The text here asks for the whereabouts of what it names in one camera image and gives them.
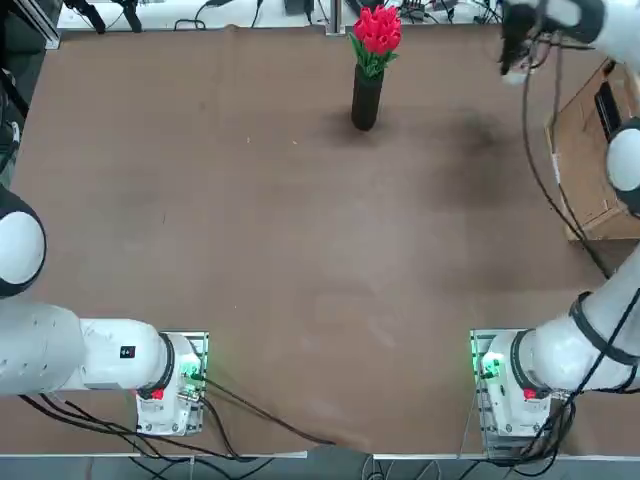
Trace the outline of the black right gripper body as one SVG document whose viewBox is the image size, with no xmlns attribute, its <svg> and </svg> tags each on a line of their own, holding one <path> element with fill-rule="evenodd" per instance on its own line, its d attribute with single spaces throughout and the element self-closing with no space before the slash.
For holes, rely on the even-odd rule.
<svg viewBox="0 0 640 480">
<path fill-rule="evenodd" d="M 537 1 L 513 1 L 502 3 L 504 36 L 527 36 L 536 24 Z"/>
</svg>

